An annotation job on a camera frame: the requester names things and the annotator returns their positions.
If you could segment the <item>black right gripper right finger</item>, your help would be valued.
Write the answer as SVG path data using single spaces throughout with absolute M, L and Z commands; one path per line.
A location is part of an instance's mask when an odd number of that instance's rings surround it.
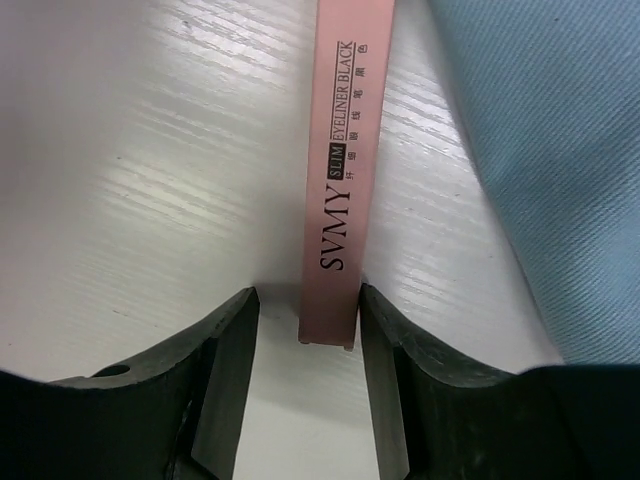
M 359 295 L 383 479 L 526 479 L 530 412 L 516 375 L 422 330 L 379 290 Z

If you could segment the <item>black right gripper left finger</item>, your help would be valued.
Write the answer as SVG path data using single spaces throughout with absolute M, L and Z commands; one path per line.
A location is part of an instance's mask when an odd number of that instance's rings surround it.
M 55 382 L 51 409 L 79 479 L 229 479 L 260 301 L 245 288 L 192 326 L 91 377 Z

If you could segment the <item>light blue cloth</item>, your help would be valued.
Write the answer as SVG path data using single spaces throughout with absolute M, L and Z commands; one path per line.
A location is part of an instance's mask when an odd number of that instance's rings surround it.
M 569 363 L 639 360 L 639 5 L 431 5 L 484 190 Z

